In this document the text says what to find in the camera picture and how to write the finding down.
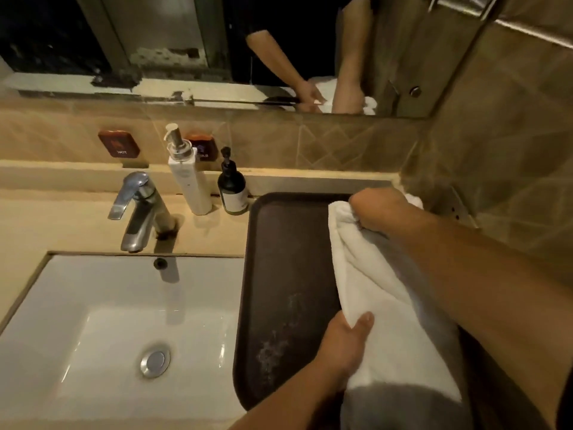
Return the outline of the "person's left hand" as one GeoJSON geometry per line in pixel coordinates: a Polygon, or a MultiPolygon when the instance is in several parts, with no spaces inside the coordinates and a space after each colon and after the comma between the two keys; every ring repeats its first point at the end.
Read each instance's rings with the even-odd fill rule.
{"type": "Polygon", "coordinates": [[[333,393],[346,388],[363,360],[366,347],[361,349],[353,340],[353,326],[349,325],[343,311],[338,311],[329,322],[313,359],[313,363],[326,375],[329,390],[333,393]]]}

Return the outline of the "person's right hand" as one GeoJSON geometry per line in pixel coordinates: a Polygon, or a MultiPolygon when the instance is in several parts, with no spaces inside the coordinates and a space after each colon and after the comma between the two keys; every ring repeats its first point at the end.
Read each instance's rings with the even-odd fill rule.
{"type": "Polygon", "coordinates": [[[351,195],[348,202],[360,226],[377,232],[383,232],[392,219],[412,207],[394,187],[365,188],[351,195]]]}

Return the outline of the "white towel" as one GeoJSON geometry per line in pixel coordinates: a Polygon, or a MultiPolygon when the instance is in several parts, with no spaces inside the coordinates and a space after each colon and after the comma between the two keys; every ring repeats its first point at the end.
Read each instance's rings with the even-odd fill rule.
{"type": "Polygon", "coordinates": [[[426,279],[386,235],[363,228],[348,202],[328,206],[341,310],[354,326],[374,315],[348,380],[341,430],[474,430],[457,325],[426,279]]]}

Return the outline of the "person's left forearm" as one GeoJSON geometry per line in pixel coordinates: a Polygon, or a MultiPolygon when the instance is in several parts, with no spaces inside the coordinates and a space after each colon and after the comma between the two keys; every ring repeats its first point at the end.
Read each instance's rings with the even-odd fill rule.
{"type": "Polygon", "coordinates": [[[347,377],[348,366],[317,357],[228,430],[309,430],[347,377]]]}

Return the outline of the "person's right forearm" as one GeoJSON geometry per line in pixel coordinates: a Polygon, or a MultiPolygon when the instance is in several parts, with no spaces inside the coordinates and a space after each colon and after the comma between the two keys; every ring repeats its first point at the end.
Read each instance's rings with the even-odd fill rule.
{"type": "Polygon", "coordinates": [[[384,232],[554,430],[573,430],[573,289],[478,231],[401,204],[384,232]]]}

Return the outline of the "dark brown plastic tray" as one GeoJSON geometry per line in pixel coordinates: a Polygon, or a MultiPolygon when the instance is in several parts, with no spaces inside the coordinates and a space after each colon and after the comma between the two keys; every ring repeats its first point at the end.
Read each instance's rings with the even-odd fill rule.
{"type": "MultiPolygon", "coordinates": [[[[348,195],[272,193],[252,207],[233,382],[253,409],[315,357],[341,310],[328,206],[348,195]]],[[[474,430],[549,430],[539,412],[469,334],[460,333],[474,430]]],[[[341,430],[337,394],[312,426],[341,430]]]]}

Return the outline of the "dark pump dispenser bottle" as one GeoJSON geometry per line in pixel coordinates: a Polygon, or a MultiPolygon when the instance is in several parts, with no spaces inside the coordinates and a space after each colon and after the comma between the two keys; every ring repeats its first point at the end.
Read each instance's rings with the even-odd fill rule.
{"type": "Polygon", "coordinates": [[[231,154],[230,147],[221,148],[223,162],[217,185],[225,211],[230,215],[239,216],[248,210],[249,192],[246,179],[238,171],[236,163],[231,159],[231,154]]]}

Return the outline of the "chrome sink drain stopper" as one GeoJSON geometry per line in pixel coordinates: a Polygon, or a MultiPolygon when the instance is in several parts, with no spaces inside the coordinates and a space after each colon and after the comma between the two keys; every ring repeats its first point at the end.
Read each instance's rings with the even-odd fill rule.
{"type": "Polygon", "coordinates": [[[138,358],[140,375],[147,380],[162,376],[171,363],[171,349],[166,344],[156,344],[145,349],[138,358]]]}

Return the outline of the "white pump dispenser bottle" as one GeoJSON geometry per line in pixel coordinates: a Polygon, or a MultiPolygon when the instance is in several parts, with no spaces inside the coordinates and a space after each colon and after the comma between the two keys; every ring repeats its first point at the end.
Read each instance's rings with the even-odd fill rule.
{"type": "Polygon", "coordinates": [[[169,154],[168,166],[182,190],[193,214],[205,216],[212,210],[212,201],[204,173],[198,168],[198,151],[181,135],[178,124],[166,125],[164,136],[169,154]]]}

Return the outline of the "brown cold water sign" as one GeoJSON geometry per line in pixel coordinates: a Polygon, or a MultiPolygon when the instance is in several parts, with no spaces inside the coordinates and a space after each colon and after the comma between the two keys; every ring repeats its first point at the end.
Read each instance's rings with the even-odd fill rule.
{"type": "Polygon", "coordinates": [[[218,159],[219,150],[213,135],[195,133],[186,134],[183,138],[197,149],[198,160],[202,162],[215,162],[218,159]]]}

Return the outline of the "white ceramic sink basin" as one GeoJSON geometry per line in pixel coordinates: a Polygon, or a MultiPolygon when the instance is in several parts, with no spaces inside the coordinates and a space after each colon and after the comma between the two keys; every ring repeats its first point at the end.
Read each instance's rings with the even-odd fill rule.
{"type": "Polygon", "coordinates": [[[233,387],[244,259],[55,255],[0,327],[0,430],[219,429],[233,387]],[[138,358],[166,344],[144,379],[138,358]]]}

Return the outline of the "chrome sink faucet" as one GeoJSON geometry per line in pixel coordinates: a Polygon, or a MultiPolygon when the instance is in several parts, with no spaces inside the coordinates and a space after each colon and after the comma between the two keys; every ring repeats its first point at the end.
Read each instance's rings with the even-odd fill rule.
{"type": "Polygon", "coordinates": [[[121,220],[130,202],[133,202],[135,207],[121,239],[121,251],[141,252],[148,245],[152,231],[155,231],[160,241],[176,238],[176,218],[168,211],[147,172],[132,172],[124,178],[108,213],[108,219],[121,220]]]}

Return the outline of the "brown hot water sign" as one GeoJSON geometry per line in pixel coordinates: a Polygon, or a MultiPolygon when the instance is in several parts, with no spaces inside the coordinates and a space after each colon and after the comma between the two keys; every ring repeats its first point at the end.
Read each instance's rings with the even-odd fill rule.
{"type": "Polygon", "coordinates": [[[97,136],[113,158],[136,159],[140,155],[139,146],[127,131],[101,130],[97,136]]]}

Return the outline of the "chrome towel rack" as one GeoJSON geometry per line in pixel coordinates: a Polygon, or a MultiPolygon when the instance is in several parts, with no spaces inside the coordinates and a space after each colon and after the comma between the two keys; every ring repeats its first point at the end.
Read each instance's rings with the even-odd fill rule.
{"type": "Polygon", "coordinates": [[[510,19],[499,13],[502,4],[503,0],[429,0],[427,12],[430,13],[438,7],[443,7],[480,22],[494,23],[508,30],[573,51],[573,37],[552,31],[548,27],[535,26],[517,19],[510,19]]]}

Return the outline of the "wall mirror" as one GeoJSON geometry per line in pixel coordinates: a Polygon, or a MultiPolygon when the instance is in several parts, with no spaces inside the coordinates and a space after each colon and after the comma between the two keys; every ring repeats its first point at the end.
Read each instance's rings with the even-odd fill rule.
{"type": "Polygon", "coordinates": [[[429,0],[0,0],[22,96],[425,119],[484,25],[429,0]]]}

